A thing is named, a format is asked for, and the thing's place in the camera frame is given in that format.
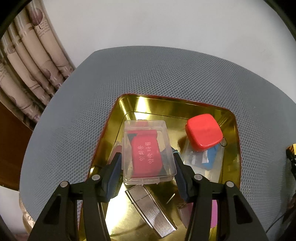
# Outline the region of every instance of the patterned curtain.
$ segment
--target patterned curtain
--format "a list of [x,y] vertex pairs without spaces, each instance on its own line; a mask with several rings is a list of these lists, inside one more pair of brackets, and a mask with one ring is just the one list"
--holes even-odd
[[33,130],[72,72],[41,3],[33,0],[0,41],[0,102]]

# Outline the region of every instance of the red label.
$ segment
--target red label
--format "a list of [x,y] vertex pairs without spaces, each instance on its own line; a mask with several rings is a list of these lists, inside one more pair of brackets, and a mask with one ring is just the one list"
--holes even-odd
[[157,132],[141,131],[131,141],[133,158],[133,177],[157,177],[163,167]]

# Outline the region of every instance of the gold object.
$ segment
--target gold object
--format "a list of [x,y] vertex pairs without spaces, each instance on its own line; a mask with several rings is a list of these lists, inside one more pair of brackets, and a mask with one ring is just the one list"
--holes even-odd
[[24,204],[22,203],[20,196],[19,196],[19,205],[20,205],[20,209],[22,211],[22,221],[24,223],[27,233],[29,234],[34,227],[35,221],[30,216],[30,214],[27,212]]
[[[90,170],[97,174],[106,165],[116,141],[123,137],[123,123],[126,120],[164,120],[166,122],[171,146],[182,151],[185,140],[187,119],[209,113],[220,125],[227,146],[224,149],[223,165],[219,181],[234,182],[240,186],[240,150],[237,124],[234,114],[224,108],[181,99],[159,96],[125,94],[119,97],[110,113],[103,133],[96,148]],[[106,224],[112,239],[117,241],[159,240],[159,237],[143,221],[125,191],[131,186],[121,186],[117,197],[111,199],[106,214]],[[175,181],[148,185],[157,202],[164,208],[165,214],[178,227],[163,241],[184,240],[186,228],[177,211],[180,196]],[[85,240],[83,216],[80,219],[80,240]],[[215,240],[216,228],[210,233],[210,240]]]
[[289,146],[287,149],[290,150],[293,155],[296,155],[296,144]]

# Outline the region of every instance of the pink object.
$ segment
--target pink object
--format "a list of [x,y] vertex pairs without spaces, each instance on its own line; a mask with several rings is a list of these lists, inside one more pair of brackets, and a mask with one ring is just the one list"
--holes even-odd
[[[190,216],[193,208],[193,203],[180,203],[177,205],[178,213],[180,215],[181,221],[185,228],[188,228]],[[211,218],[211,228],[217,226],[218,222],[218,205],[216,200],[212,200],[212,218]]]
[[218,222],[218,205],[217,201],[212,201],[212,219],[211,219],[211,228],[216,227]]

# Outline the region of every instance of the clear plastic box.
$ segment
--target clear plastic box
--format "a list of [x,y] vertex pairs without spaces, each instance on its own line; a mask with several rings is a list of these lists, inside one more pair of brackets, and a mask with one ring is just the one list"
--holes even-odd
[[181,158],[185,165],[191,166],[195,174],[201,174],[212,182],[219,182],[222,168],[224,147],[221,144],[207,149],[206,151],[195,151],[189,139],[186,139]]
[[122,155],[128,185],[171,181],[177,173],[163,120],[125,121]]

